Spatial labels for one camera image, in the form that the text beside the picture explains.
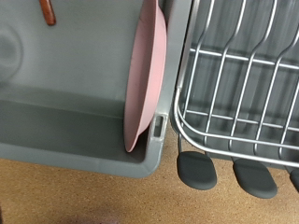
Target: dish rack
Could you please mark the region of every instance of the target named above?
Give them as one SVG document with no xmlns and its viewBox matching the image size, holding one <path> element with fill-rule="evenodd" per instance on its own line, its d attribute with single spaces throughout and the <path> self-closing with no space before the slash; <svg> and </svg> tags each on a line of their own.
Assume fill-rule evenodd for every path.
<svg viewBox="0 0 299 224">
<path fill-rule="evenodd" d="M 209 156 L 299 168 L 298 9 L 193 2 L 173 106 L 180 146 L 184 138 Z"/>
</svg>

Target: brown countertop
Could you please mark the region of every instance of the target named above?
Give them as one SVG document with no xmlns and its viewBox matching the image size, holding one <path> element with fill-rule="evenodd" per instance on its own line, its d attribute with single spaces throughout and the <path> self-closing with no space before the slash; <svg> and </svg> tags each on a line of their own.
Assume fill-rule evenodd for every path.
<svg viewBox="0 0 299 224">
<path fill-rule="evenodd" d="M 162 163 L 143 179 L 0 160 L 4 224 L 298 223 L 299 194 L 287 172 L 270 170 L 278 195 L 262 200 L 238 186 L 230 161 L 214 160 L 218 184 L 199 191 L 178 179 L 177 155 L 168 128 Z"/>
</svg>

